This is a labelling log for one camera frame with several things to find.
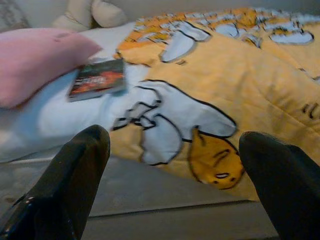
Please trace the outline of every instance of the cartoon egg character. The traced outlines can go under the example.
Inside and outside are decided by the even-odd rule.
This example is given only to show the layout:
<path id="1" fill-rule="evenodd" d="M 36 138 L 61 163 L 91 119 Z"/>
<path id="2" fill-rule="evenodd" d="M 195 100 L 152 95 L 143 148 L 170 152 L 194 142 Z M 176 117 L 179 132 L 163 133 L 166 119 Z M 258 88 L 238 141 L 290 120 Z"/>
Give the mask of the cartoon egg character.
<path id="1" fill-rule="evenodd" d="M 238 151 L 223 138 L 192 130 L 192 143 L 188 156 L 194 176 L 202 183 L 218 189 L 230 189 L 244 173 Z"/>

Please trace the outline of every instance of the wall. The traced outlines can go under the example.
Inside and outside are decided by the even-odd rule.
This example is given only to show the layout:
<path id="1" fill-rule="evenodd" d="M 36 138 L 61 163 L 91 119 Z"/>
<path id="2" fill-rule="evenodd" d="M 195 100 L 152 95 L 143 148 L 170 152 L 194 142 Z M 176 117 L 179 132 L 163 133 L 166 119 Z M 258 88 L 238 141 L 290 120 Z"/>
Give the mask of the wall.
<path id="1" fill-rule="evenodd" d="M 65 12 L 68 0 L 16 0 L 33 27 L 49 27 Z M 320 0 L 110 0 L 130 21 L 163 12 L 216 11 L 237 7 L 265 7 L 320 15 Z"/>

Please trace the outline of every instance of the book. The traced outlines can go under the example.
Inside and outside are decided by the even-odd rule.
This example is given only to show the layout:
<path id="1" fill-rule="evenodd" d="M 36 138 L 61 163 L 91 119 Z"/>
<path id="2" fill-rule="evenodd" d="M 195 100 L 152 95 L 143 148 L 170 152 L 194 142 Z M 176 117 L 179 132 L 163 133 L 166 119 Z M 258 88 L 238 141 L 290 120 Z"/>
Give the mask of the book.
<path id="1" fill-rule="evenodd" d="M 73 82 L 70 102 L 98 98 L 126 88 L 122 59 L 84 65 Z"/>

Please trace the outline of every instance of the white bedsheet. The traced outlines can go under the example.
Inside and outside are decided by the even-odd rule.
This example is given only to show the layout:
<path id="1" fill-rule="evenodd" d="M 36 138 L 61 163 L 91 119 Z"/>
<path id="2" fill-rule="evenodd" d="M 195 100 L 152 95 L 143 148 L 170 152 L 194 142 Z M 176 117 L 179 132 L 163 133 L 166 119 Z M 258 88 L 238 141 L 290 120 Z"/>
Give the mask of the white bedsheet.
<path id="1" fill-rule="evenodd" d="M 96 41 L 103 50 L 95 58 L 111 60 L 118 44 L 133 29 L 134 23 L 115 28 L 92 29 L 81 34 Z M 61 146 L 83 129 L 99 124 L 107 130 L 115 120 L 117 104 L 137 82 L 144 79 L 148 68 L 125 64 L 127 91 L 105 94 L 99 98 L 69 102 L 70 86 L 77 70 L 40 90 L 22 110 L 0 109 L 0 163 Z"/>

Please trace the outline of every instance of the pink pillow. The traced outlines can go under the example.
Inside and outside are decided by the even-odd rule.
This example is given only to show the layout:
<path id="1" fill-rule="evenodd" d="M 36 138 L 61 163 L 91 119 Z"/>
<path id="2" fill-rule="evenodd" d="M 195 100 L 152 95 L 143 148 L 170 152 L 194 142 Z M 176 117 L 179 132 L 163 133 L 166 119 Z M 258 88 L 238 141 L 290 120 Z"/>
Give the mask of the pink pillow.
<path id="1" fill-rule="evenodd" d="M 102 48 L 85 36 L 57 28 L 0 33 L 0 108 L 13 108 L 43 85 Z"/>

